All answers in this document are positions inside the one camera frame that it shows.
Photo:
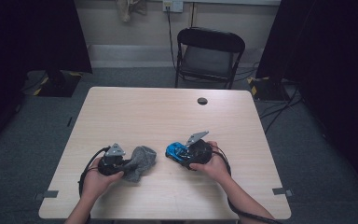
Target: chair backrest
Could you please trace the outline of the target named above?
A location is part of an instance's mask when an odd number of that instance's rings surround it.
[[[179,48],[184,44],[240,54],[245,50],[245,42],[238,35],[200,27],[190,27],[180,31],[177,41]]]

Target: gray carpet floor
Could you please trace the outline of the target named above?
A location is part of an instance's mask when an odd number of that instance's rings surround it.
[[[44,75],[32,72],[25,87]],[[248,91],[238,75],[234,90]],[[71,98],[37,97],[25,91],[21,110],[0,133],[0,223],[62,223],[38,216],[42,201],[35,195],[48,189],[77,115],[93,86],[172,88],[172,68],[95,68],[85,74]],[[184,82],[180,88],[223,89],[222,84]],[[287,85],[293,102],[301,100],[296,85]],[[255,102],[259,114],[283,107],[280,102]],[[276,114],[262,118],[265,129]],[[292,216],[282,223],[358,223],[358,176],[338,150],[324,139],[318,120],[299,101],[286,108],[266,134]],[[92,223],[110,223],[92,220]]]

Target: wooden table top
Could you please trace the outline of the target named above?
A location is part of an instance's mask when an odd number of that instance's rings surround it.
[[[199,105],[200,97],[208,100]],[[83,104],[45,198],[42,218],[67,218],[78,202],[77,181],[90,158],[118,143],[129,159],[138,146],[157,152],[156,165],[139,183],[111,185],[91,211],[99,219],[237,219],[218,184],[201,172],[165,157],[167,145],[185,143],[192,133],[216,141],[226,153],[233,178],[277,219],[291,211],[248,91],[94,87]]]

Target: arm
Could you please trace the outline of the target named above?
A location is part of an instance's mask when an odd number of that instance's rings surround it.
[[[215,142],[208,142],[217,151],[217,144]],[[206,164],[192,163],[190,167],[194,170],[199,170],[208,175],[211,179],[215,180],[225,191],[229,200],[239,210],[257,215],[260,217],[267,217],[274,219],[267,209],[260,203],[253,199],[246,193],[227,171],[225,162],[219,156],[213,154],[211,160]],[[241,223],[261,223],[260,221],[253,220],[247,217],[239,216]]]
[[[97,199],[106,191],[111,183],[118,181],[123,176],[123,172],[109,176],[101,175],[98,169],[96,169],[100,159],[101,158],[97,158],[89,168],[89,172],[84,180],[80,200],[71,215],[66,219],[66,224],[86,223],[92,206],[94,206]]]

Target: black folding chair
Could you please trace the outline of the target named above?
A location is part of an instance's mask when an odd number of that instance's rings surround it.
[[[175,88],[179,76],[226,83],[231,89],[245,42],[229,32],[190,27],[177,36],[178,55]]]

